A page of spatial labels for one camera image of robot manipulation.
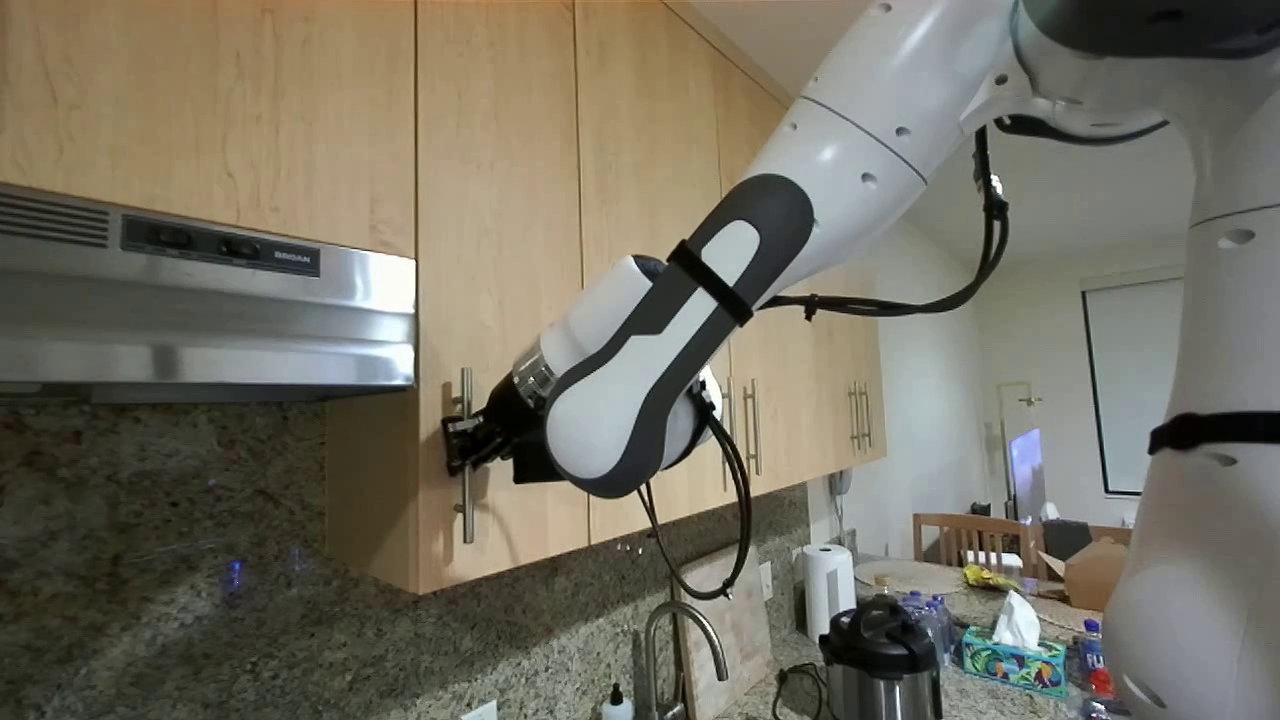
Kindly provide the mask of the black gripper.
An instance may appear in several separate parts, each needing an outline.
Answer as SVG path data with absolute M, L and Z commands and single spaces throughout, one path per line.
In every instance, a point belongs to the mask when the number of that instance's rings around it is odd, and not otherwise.
M 486 467 L 487 458 L 508 458 L 519 482 L 553 474 L 553 454 L 540 437 L 540 413 L 501 379 L 482 413 L 457 413 L 443 421 L 450 470 Z

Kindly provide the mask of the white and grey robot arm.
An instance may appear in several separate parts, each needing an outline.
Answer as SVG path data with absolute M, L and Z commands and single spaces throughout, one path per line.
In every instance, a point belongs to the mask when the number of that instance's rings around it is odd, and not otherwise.
M 443 423 L 457 470 L 624 495 L 711 426 L 719 342 L 892 228 L 985 123 L 1194 146 L 1167 417 L 1104 611 L 1118 700 L 1280 711 L 1280 0 L 875 0 L 672 257 L 628 257 Z

